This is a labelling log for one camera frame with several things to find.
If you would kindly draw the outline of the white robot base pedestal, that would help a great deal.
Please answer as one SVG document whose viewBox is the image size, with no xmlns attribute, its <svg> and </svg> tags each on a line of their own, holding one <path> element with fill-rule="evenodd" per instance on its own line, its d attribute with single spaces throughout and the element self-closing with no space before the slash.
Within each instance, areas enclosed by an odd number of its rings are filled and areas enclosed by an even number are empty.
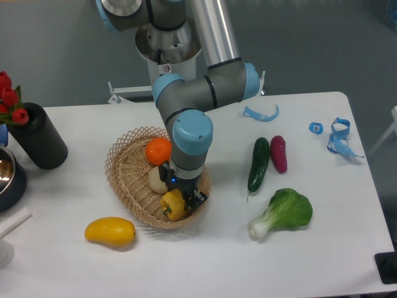
<svg viewBox="0 0 397 298">
<path fill-rule="evenodd" d="M 143 25 L 136 31 L 135 43 L 146 60 L 151 83 L 168 73 L 177 73 L 186 81 L 196 78 L 201 45 L 193 18 L 186 18 L 184 24 L 173 31 Z"/>
</svg>

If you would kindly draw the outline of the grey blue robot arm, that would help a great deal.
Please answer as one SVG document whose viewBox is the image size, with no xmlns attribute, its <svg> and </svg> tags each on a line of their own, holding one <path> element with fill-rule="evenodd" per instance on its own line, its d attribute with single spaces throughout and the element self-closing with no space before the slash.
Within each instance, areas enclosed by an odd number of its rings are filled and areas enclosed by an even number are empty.
<svg viewBox="0 0 397 298">
<path fill-rule="evenodd" d="M 242 61 L 225 1 L 97 1 L 104 23 L 136 29 L 141 55 L 156 64 L 151 93 L 172 144 L 159 176 L 178 189 L 186 210 L 207 200 L 199 191 L 213 123 L 208 111 L 254 97 L 255 67 Z"/>
</svg>

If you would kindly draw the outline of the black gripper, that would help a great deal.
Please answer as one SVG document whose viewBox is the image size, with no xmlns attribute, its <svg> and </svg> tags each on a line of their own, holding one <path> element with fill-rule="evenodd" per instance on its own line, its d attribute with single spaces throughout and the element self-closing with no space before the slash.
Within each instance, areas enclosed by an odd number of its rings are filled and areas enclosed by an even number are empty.
<svg viewBox="0 0 397 298">
<path fill-rule="evenodd" d="M 186 211 L 186 214 L 194 213 L 207 201 L 208 196 L 198 190 L 201 168 L 193 170 L 172 169 L 168 162 L 164 162 L 158 166 L 158 171 L 159 178 L 166 185 L 168 191 L 178 189 L 181 192 L 185 201 L 184 211 Z"/>
</svg>

